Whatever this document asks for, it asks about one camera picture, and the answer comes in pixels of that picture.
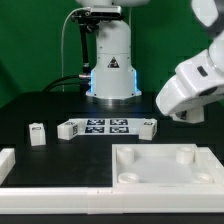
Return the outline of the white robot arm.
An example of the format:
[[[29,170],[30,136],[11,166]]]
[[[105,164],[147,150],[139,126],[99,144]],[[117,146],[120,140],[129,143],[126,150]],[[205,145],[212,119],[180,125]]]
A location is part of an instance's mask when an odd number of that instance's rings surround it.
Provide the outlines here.
[[[86,95],[103,101],[123,101],[141,94],[131,65],[131,29],[122,9],[150,0],[76,0],[73,14],[86,32],[96,31],[97,63],[90,72]],[[191,0],[203,28],[213,38],[209,48],[180,63],[159,92],[156,104],[165,116],[181,118],[191,110],[224,98],[224,0]]]

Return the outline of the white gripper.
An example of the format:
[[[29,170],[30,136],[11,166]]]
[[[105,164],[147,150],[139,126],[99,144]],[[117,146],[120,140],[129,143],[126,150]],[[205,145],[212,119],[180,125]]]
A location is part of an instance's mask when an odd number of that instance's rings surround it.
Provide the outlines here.
[[[180,63],[156,104],[165,116],[224,99],[224,51],[204,50]]]

